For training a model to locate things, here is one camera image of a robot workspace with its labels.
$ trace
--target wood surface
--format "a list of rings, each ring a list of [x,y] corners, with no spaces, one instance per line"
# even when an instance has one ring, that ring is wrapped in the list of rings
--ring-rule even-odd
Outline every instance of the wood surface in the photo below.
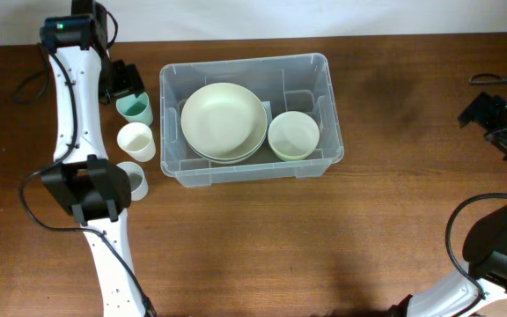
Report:
[[[478,72],[507,77],[507,33],[270,41],[118,43],[113,59],[135,63],[159,117],[161,68],[186,63],[320,52],[329,61],[346,149],[316,179],[183,188],[143,163],[150,193],[129,210],[136,274],[162,315],[367,316],[432,287],[453,270],[445,223],[462,200],[507,192],[507,162],[457,116],[481,91]],[[0,316],[100,316],[92,256],[81,234],[35,226],[18,184],[51,161],[55,88],[28,106],[11,95],[41,70],[34,46],[0,47]],[[35,83],[34,92],[40,83]],[[109,158],[125,124],[101,107]],[[152,129],[159,140],[159,124]],[[32,209],[51,225],[74,225],[39,181]],[[503,202],[477,203],[454,227],[459,251],[469,227]],[[481,311],[507,316],[507,300]]]

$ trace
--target gray plastic container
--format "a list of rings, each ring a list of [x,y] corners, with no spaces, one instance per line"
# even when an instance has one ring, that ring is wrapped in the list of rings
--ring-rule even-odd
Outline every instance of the gray plastic container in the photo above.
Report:
[[[159,73],[161,167],[185,187],[280,177],[321,176],[343,158],[343,141],[335,109],[327,59],[322,54],[290,55],[236,61],[166,65]],[[285,111],[309,114],[320,127],[320,141],[308,158],[283,162],[267,138],[250,158],[232,165],[212,163],[196,154],[181,130],[181,109],[199,88],[214,83],[242,85],[268,101],[271,117]]]

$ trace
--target stacked plates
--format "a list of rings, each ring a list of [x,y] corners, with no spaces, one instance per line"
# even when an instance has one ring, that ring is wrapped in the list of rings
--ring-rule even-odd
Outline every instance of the stacked plates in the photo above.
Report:
[[[261,147],[268,117],[252,92],[240,85],[219,83],[204,86],[187,100],[181,128],[197,154],[215,163],[232,164]]]

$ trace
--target brown tabletop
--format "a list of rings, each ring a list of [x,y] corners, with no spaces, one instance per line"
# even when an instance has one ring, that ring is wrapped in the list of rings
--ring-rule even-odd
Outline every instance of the brown tabletop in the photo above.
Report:
[[[158,118],[158,74],[168,63],[311,52],[328,58],[346,149],[322,177],[188,189],[161,172],[159,155],[142,164],[151,191],[129,209],[129,239],[162,315],[387,309],[453,271],[444,231],[457,204],[507,192],[503,154],[480,127],[457,122],[479,92],[507,98],[506,87],[467,84],[478,72],[507,77],[507,33],[118,43],[111,56],[137,65]],[[20,180],[55,147],[54,84],[32,105],[11,101],[41,68],[35,47],[0,47],[0,316],[100,316],[85,238],[41,230],[18,203]],[[100,112],[110,160],[130,160],[115,142],[124,119],[114,106]],[[158,120],[152,130],[159,140]],[[74,225],[39,181],[27,199],[48,224]],[[459,254],[470,226],[501,205],[463,213],[454,227]],[[481,312],[507,316],[507,300]]]

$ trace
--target storage box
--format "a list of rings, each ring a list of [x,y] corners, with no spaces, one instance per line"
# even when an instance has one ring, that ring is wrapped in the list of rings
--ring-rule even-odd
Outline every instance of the storage box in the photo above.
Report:
[[[185,187],[279,177],[318,177],[343,158],[343,141],[335,109],[327,59],[322,54],[290,55],[236,61],[166,65],[159,73],[161,168]],[[268,101],[271,117],[285,111],[309,114],[320,127],[316,151],[305,160],[283,162],[267,138],[250,158],[232,165],[212,163],[196,154],[181,130],[181,109],[199,88],[233,83]]]

